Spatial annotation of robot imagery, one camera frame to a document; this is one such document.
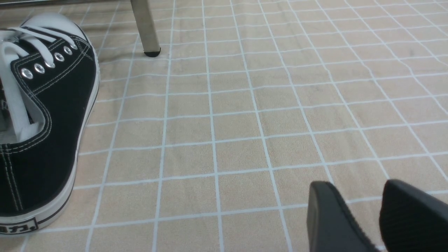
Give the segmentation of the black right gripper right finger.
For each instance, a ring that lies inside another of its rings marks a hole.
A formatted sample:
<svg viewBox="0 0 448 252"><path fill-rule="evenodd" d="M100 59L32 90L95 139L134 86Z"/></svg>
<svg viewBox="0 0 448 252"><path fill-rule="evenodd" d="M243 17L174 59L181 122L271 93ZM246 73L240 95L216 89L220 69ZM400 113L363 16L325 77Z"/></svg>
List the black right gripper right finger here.
<svg viewBox="0 0 448 252"><path fill-rule="evenodd" d="M448 206L398 179L384 185L379 227L389 252L446 252Z"/></svg>

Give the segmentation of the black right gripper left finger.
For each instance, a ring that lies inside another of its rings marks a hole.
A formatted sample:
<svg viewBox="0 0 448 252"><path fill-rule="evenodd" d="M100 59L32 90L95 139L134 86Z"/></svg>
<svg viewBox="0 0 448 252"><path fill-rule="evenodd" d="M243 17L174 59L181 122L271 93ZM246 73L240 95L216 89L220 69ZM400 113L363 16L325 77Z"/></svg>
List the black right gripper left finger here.
<svg viewBox="0 0 448 252"><path fill-rule="evenodd" d="M377 252L338 189L327 181L309 185L307 232L311 252Z"/></svg>

